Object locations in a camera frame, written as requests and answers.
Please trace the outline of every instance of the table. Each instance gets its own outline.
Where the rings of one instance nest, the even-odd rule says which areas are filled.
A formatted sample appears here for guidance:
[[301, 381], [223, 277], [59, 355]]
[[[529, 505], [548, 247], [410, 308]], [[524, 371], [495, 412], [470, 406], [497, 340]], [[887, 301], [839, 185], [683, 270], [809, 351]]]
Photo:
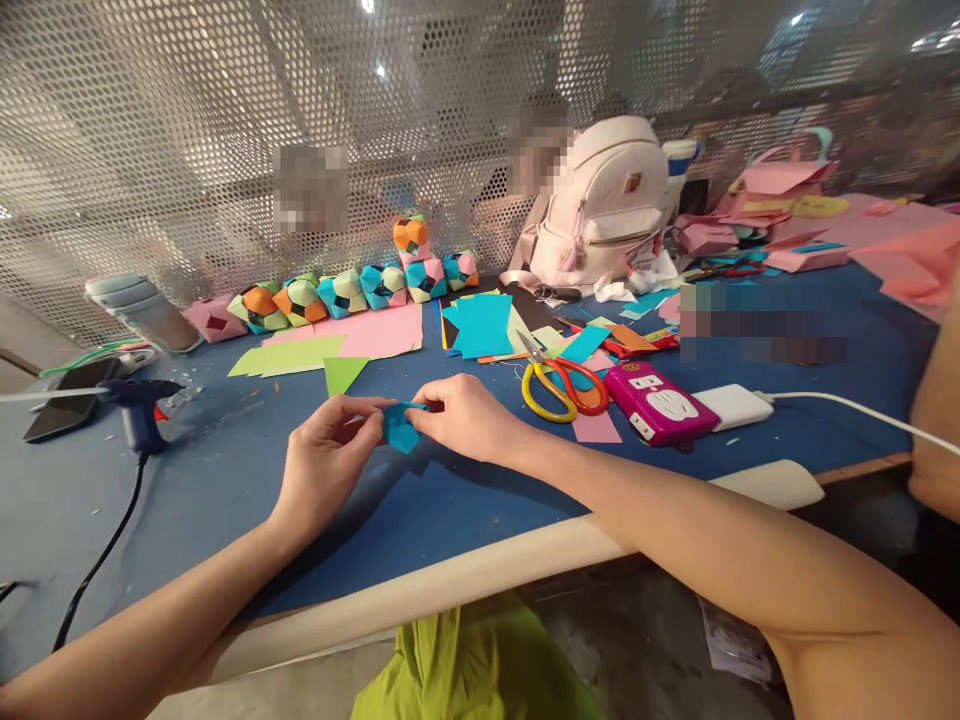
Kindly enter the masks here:
[[[810, 307], [822, 308], [825, 327], [851, 336], [846, 362], [744, 364], [735, 361], [737, 349], [723, 341], [710, 358], [696, 363], [682, 362], [679, 352], [660, 353], [653, 359], [657, 368], [689, 391], [732, 382], [770, 392], [816, 390], [907, 417], [935, 325], [879, 295], [879, 282], [856, 265], [758, 283], [791, 288]], [[589, 300], [566, 312], [614, 319], [619, 307]], [[647, 316], [634, 327], [661, 324]], [[153, 377], [203, 390], [163, 428], [172, 446], [147, 465], [139, 507], [88, 589], [72, 637], [210, 557], [269, 514], [286, 437], [323, 402], [326, 391], [318, 372], [227, 378], [227, 370], [258, 340], [204, 346], [150, 369]], [[478, 366], [446, 357], [432, 308], [424, 309], [423, 350], [371, 362], [351, 393], [409, 399], [428, 380], [462, 371], [478, 375], [523, 419], [574, 439], [570, 426], [550, 425], [523, 407], [522, 363]], [[595, 447], [703, 479], [781, 458], [825, 473], [910, 448], [905, 433], [820, 400], [784, 401], [766, 422], [704, 438], [688, 455], [644, 446], [622, 414], [616, 409], [612, 414], [623, 444]], [[25, 405], [0, 407], [0, 579], [31, 583], [0, 604], [2, 680], [49, 652], [71, 594], [123, 513], [136, 469], [115, 408], [104, 408], [90, 427], [41, 445], [20, 440], [30, 421]], [[738, 440], [730, 444], [733, 438]], [[406, 457], [380, 448], [342, 516], [246, 615], [265, 618], [351, 595], [585, 513], [550, 487], [431, 441]]]

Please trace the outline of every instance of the glue gun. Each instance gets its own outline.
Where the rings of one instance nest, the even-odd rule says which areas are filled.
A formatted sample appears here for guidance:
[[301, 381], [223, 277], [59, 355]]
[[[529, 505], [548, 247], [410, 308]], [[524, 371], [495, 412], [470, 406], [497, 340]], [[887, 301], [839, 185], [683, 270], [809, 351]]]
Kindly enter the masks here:
[[160, 435], [153, 409], [157, 400], [176, 395], [183, 386], [171, 380], [106, 380], [97, 384], [100, 397], [123, 409], [127, 443], [135, 453], [156, 455], [169, 443]]

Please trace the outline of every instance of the pink tassel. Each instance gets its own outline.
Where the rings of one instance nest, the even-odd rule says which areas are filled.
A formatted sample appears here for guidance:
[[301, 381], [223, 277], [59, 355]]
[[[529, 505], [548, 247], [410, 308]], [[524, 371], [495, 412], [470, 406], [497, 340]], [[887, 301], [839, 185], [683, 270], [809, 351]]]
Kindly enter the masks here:
[[582, 213], [583, 204], [581, 203], [580, 207], [577, 208], [577, 222], [573, 227], [573, 238], [570, 242], [570, 249], [567, 250], [567, 254], [564, 255], [563, 260], [560, 262], [561, 272], [570, 272], [577, 267], [577, 245], [580, 244], [580, 219]]

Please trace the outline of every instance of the white power bank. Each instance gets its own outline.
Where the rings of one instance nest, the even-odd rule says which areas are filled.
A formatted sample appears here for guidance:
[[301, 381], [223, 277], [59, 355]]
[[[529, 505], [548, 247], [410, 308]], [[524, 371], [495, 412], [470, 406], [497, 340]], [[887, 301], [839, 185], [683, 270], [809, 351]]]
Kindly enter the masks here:
[[724, 385], [693, 393], [693, 396], [720, 418], [720, 424], [712, 432], [750, 425], [766, 420], [773, 414], [773, 405], [764, 402], [743, 385]]

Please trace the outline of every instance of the hand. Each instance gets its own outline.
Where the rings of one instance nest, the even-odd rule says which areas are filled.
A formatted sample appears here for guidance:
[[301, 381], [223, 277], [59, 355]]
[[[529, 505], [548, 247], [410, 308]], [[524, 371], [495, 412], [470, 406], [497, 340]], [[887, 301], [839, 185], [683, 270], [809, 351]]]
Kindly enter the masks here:
[[343, 509], [383, 437], [380, 410], [395, 400], [334, 395], [290, 433], [283, 486], [270, 521], [312, 542]]
[[533, 431], [473, 375], [427, 383], [413, 401], [426, 403], [432, 411], [407, 410], [407, 420], [417, 430], [474, 460], [503, 464], [505, 452]]

